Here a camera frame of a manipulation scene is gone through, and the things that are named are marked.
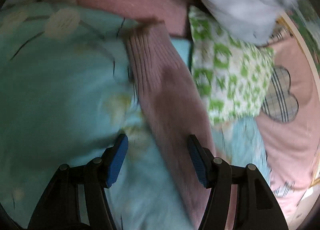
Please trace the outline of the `mauve knit sweater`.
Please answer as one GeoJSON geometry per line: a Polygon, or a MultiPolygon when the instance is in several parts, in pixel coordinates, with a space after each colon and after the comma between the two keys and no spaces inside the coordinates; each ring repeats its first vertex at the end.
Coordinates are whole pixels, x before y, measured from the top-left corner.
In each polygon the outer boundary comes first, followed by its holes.
{"type": "MultiPolygon", "coordinates": [[[[173,46],[163,22],[135,27],[126,48],[138,101],[165,165],[195,228],[199,228],[210,196],[199,182],[188,151],[195,135],[216,156],[211,127],[190,71],[173,46]]],[[[224,229],[233,228],[234,194],[224,229]]]]}

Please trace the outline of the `pink heart-patterned duvet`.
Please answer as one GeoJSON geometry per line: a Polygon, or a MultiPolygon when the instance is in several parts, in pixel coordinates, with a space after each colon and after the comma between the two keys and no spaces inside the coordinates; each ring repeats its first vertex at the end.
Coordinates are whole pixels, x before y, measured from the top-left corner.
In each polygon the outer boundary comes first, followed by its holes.
{"type": "Polygon", "coordinates": [[[291,85],[286,90],[296,97],[298,112],[289,123],[277,122],[264,112],[256,121],[271,168],[270,188],[289,219],[312,182],[319,152],[319,96],[309,62],[296,40],[289,38],[272,48],[275,64],[289,72],[291,85]]]}

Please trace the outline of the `turquoise floral quilt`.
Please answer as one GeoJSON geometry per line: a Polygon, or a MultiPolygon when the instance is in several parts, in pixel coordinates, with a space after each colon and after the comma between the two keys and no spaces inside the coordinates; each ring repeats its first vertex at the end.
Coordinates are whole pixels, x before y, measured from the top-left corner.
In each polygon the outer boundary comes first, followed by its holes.
{"type": "Polygon", "coordinates": [[[192,229],[128,76],[116,33],[132,20],[72,0],[1,10],[1,204],[27,227],[61,164],[102,155],[120,131],[124,164],[106,196],[118,229],[192,229]]]}

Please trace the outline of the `green checkered small pillow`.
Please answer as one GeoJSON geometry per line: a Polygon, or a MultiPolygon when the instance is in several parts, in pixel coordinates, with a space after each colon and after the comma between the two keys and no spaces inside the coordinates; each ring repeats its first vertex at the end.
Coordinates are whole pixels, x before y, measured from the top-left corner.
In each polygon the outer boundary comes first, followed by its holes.
{"type": "Polygon", "coordinates": [[[191,73],[215,126],[260,113],[274,66],[274,51],[237,39],[209,14],[189,8],[191,73]]]}

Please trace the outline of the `gold framed floral painting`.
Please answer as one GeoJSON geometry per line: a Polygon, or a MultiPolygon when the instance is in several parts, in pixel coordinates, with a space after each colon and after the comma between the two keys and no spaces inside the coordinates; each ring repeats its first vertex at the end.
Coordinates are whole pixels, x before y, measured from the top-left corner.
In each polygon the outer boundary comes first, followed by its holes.
{"type": "Polygon", "coordinates": [[[297,33],[308,48],[319,75],[319,16],[309,0],[298,0],[277,19],[295,37],[297,33]]]}

